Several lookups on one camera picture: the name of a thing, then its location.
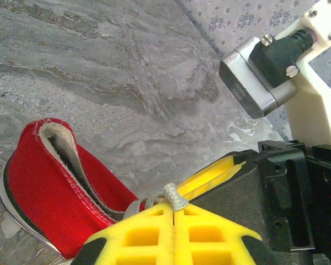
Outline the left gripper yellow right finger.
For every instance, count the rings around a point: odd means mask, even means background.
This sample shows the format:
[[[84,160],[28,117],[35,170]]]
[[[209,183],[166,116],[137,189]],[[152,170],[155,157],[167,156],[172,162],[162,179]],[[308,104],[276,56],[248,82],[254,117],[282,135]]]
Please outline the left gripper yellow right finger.
[[[174,213],[174,264],[277,264],[255,231],[198,206]]]

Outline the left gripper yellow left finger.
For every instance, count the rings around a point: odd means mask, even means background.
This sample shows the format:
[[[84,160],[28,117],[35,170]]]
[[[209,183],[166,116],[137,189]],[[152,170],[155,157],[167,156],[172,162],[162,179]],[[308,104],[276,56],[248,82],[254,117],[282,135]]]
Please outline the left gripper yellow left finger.
[[[173,264],[173,211],[157,204],[93,234],[72,264]]]

